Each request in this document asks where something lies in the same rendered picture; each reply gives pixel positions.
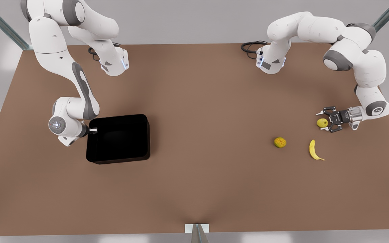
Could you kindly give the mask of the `black storage box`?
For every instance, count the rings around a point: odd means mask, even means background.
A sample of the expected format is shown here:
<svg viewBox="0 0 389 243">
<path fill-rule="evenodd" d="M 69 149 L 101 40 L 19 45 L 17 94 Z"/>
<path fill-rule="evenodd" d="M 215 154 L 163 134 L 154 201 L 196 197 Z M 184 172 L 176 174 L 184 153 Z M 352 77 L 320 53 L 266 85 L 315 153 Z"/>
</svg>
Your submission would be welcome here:
<svg viewBox="0 0 389 243">
<path fill-rule="evenodd" d="M 100 117 L 89 122 L 86 159 L 95 164 L 142 161 L 150 158 L 150 126 L 143 114 Z"/>
</svg>

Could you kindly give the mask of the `yellow banana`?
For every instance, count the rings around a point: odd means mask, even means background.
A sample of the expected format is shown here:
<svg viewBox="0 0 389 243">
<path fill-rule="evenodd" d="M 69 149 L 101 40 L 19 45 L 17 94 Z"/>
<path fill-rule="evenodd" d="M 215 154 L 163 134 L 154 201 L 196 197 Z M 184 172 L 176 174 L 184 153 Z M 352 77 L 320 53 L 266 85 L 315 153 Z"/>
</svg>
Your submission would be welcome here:
<svg viewBox="0 0 389 243">
<path fill-rule="evenodd" d="M 310 156 L 315 159 L 315 160 L 322 160 L 322 161 L 325 161 L 325 159 L 323 158 L 320 158 L 316 152 L 315 152 L 315 140 L 311 140 L 311 142 L 309 143 L 309 154 Z"/>
</svg>

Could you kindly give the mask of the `silver frame post with foot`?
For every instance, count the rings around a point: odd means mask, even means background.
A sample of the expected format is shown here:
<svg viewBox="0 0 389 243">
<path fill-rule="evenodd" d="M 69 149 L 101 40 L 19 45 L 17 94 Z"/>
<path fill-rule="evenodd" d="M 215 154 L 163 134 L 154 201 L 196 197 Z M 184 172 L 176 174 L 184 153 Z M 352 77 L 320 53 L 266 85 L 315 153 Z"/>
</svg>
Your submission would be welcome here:
<svg viewBox="0 0 389 243">
<path fill-rule="evenodd" d="M 190 243 L 209 243 L 206 233 L 210 232 L 209 224 L 185 224 L 185 233 L 191 233 Z"/>
</svg>

